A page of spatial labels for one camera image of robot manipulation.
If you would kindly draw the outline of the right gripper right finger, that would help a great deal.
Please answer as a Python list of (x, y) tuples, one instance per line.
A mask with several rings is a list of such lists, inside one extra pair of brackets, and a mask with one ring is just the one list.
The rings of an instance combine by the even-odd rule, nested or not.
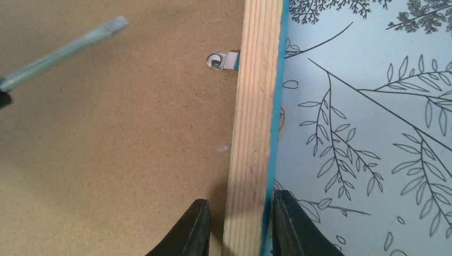
[(316, 227), (288, 190), (273, 196), (273, 255), (343, 256)]

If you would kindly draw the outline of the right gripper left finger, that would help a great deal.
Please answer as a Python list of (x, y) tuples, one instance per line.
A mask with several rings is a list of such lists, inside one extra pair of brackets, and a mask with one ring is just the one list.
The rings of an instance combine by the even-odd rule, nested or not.
[(208, 256), (210, 234), (208, 200), (197, 199), (146, 256)]

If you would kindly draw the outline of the teal wooden picture frame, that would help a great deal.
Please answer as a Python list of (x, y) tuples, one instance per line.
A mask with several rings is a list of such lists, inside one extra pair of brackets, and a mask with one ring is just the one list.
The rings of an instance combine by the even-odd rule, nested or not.
[(287, 11), (287, 1), (245, 3), (222, 255), (259, 255), (266, 237)]

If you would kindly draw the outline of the yellow black screwdriver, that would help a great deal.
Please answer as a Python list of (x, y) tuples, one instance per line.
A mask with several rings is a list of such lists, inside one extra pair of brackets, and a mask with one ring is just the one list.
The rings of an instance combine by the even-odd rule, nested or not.
[(5, 77), (1, 77), (1, 108), (4, 108), (12, 103), (10, 92), (19, 84), (41, 74), (79, 51), (119, 33), (126, 28), (127, 25), (128, 21), (124, 16), (118, 16), (110, 19), (99, 27), (90, 30), (86, 34), (67, 43), (57, 50), (35, 60), (34, 62)]

